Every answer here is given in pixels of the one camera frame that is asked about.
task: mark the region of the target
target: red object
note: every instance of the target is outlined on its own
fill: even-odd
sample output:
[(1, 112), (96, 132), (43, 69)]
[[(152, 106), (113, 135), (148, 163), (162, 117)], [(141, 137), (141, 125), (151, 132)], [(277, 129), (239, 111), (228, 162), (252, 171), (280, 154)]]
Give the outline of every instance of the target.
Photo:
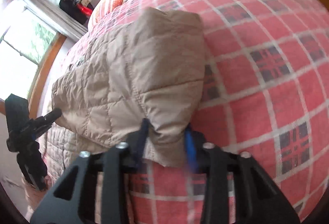
[(90, 8), (87, 8), (81, 4), (77, 4), (78, 9), (86, 16), (90, 16), (93, 13), (93, 10)]

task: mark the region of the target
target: wooden window trim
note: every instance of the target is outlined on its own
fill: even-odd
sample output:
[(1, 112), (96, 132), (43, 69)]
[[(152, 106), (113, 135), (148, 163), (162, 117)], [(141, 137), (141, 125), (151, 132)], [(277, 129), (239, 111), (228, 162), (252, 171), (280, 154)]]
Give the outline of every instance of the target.
[[(55, 58), (58, 52), (60, 51), (60, 48), (62, 47), (65, 39), (66, 36), (57, 33), (53, 44), (50, 46), (50, 50), (46, 53), (44, 62), (40, 68), (39, 74), (37, 75), (37, 79), (32, 90), (31, 98), (29, 100), (30, 118), (37, 117), (37, 112), (44, 85), (46, 83), (50, 69), (55, 61)], [(2, 99), (0, 99), (0, 113), (6, 115), (5, 102)]]

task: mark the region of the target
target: blue item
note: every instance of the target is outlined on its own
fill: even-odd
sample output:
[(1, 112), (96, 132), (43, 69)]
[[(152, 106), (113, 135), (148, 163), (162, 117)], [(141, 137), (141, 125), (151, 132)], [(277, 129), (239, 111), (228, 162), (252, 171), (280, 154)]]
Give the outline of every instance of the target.
[(196, 148), (192, 138), (192, 129), (190, 125), (184, 131), (184, 144), (185, 144), (185, 151), (187, 154), (187, 163), (192, 171), (197, 169), (197, 161), (196, 161)]

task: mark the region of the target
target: bed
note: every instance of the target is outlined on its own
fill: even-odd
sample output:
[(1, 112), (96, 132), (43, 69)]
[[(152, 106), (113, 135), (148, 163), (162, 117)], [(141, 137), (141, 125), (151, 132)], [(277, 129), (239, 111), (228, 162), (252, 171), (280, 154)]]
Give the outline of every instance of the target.
[[(201, 16), (207, 63), (192, 127), (226, 151), (254, 155), (304, 220), (329, 179), (329, 13), (317, 0), (126, 0), (73, 46), (62, 74), (83, 62), (90, 41), (148, 6)], [(41, 140), (53, 181), (83, 150), (66, 140), (68, 133), (56, 126)], [(130, 177), (134, 217), (199, 223), (204, 189), (202, 175), (145, 161)]]

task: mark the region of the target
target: beige quilted jacket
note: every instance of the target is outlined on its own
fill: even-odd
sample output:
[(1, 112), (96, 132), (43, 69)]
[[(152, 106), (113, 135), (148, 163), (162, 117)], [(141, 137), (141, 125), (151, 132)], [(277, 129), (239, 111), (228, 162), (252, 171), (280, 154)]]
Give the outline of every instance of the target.
[(80, 151), (124, 141), (143, 118), (154, 127), (144, 157), (181, 166), (183, 130), (202, 94), (204, 55), (200, 17), (184, 11), (147, 8), (135, 22), (91, 41), (84, 62), (52, 88), (52, 107), (63, 112), (56, 124), (66, 129), (48, 132), (50, 177), (58, 178)]

